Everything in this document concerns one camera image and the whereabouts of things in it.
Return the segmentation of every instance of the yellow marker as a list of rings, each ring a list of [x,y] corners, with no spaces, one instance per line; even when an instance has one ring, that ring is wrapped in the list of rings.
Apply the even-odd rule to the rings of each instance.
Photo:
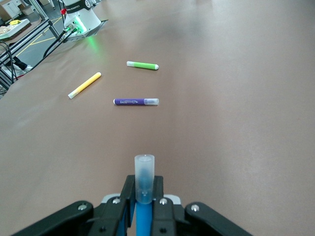
[[[95,75],[86,80],[83,84],[77,87],[72,93],[68,95],[69,98],[73,99],[76,95],[78,95],[81,91],[83,91],[87,86],[97,80],[102,74],[97,72]]]
[[[19,24],[19,23],[21,23],[21,21],[20,20],[15,20],[15,21],[11,21],[10,22],[10,25],[17,25],[17,24]]]

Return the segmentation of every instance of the marker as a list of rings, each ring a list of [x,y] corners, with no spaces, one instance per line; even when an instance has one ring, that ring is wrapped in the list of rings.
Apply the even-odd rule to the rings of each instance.
[[[134,158],[136,190],[136,235],[150,236],[152,224],[152,194],[154,156],[137,155]]]
[[[158,98],[116,98],[115,105],[158,105]]]
[[[139,67],[139,68],[145,68],[145,69],[151,69],[151,70],[157,70],[159,67],[157,64],[135,62],[135,61],[127,61],[127,66]]]
[[[77,87],[72,93],[68,94],[68,97],[73,99],[76,95],[82,92],[87,86],[89,86],[91,83],[97,80],[101,75],[102,75],[101,73],[97,72],[95,75],[93,75],[88,80],[86,80],[83,84]]]

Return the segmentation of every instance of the purple marker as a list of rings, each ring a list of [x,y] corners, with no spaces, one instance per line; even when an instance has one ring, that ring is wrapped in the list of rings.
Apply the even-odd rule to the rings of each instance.
[[[116,98],[115,105],[158,105],[158,98]]]

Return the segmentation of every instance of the blue marker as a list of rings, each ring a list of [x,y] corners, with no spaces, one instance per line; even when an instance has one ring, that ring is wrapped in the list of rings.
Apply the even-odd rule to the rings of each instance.
[[[152,223],[152,193],[154,156],[137,155],[134,158],[136,181],[136,235],[150,236]]]

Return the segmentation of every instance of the white marker cap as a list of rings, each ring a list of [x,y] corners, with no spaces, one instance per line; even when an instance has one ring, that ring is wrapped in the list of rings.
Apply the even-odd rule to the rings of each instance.
[[[134,62],[133,61],[127,61],[127,66],[134,66]]]
[[[159,99],[158,98],[145,98],[144,105],[158,105]]]
[[[73,92],[71,92],[70,94],[68,94],[68,97],[70,98],[70,99],[73,99],[76,95],[78,95],[79,93],[78,93],[78,91],[77,90],[75,90],[75,91],[73,91]]]
[[[152,202],[154,181],[154,156],[137,155],[134,158],[136,200],[142,204]]]

